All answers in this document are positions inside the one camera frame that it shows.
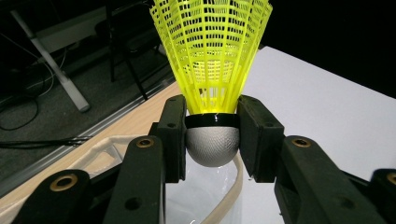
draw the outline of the wooden surface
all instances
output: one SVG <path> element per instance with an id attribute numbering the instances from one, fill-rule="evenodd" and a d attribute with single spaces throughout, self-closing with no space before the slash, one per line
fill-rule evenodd
<path id="1" fill-rule="evenodd" d="M 49 168 L 26 181 L 23 185 L 11 191 L 8 195 L 0 199 L 0 209 L 9 204 L 30 195 L 41 181 L 50 175 L 62 171 L 69 167 L 73 162 L 85 154 L 92 146 L 112 135 L 147 134 L 152 122 L 159 121 L 165 101 L 172 96 L 180 94 L 178 85 L 173 83 L 163 91 L 160 91 L 148 101 L 119 119 L 108 128 L 97 134 L 85 144 L 76 148 L 62 159 L 56 161 Z"/>

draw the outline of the badminton birdie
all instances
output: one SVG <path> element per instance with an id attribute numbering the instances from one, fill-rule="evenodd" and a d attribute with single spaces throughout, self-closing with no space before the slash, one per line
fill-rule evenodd
<path id="1" fill-rule="evenodd" d="M 187 102 L 186 148 L 207 167 L 239 147 L 237 99 L 272 12 L 268 0 L 154 0 L 150 10 Z"/>

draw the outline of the yellow mesh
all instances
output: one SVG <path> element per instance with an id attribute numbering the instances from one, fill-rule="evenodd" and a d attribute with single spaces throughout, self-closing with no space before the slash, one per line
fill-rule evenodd
<path id="1" fill-rule="evenodd" d="M 272 12 L 268 0 L 154 0 L 150 10 L 190 114 L 234 113 Z"/>

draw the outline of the brass ring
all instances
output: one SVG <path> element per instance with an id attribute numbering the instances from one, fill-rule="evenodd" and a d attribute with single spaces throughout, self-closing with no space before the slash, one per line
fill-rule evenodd
<path id="1" fill-rule="evenodd" d="M 303 138 L 295 138 L 291 142 L 297 147 L 311 147 L 311 143 Z"/>
<path id="2" fill-rule="evenodd" d="M 67 180 L 66 184 L 60 184 L 61 181 Z M 56 178 L 56 180 L 52 181 L 49 188 L 52 191 L 63 191 L 72 188 L 77 183 L 77 176 L 75 174 L 71 175 L 62 175 Z"/>
<path id="3" fill-rule="evenodd" d="M 389 173 L 387 178 L 390 183 L 396 185 L 396 173 Z"/>
<path id="4" fill-rule="evenodd" d="M 152 147 L 154 145 L 154 141 L 151 138 L 141 139 L 136 143 L 138 147 Z"/>

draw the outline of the white tabletop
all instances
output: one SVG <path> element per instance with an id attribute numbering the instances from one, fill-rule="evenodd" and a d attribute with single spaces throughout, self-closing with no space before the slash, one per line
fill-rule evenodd
<path id="1" fill-rule="evenodd" d="M 268 47 L 257 53 L 243 94 L 261 100 L 286 136 L 316 141 L 341 170 L 369 180 L 375 169 L 396 168 L 393 98 Z M 245 172 L 243 187 L 242 223 L 283 223 L 274 184 Z"/>

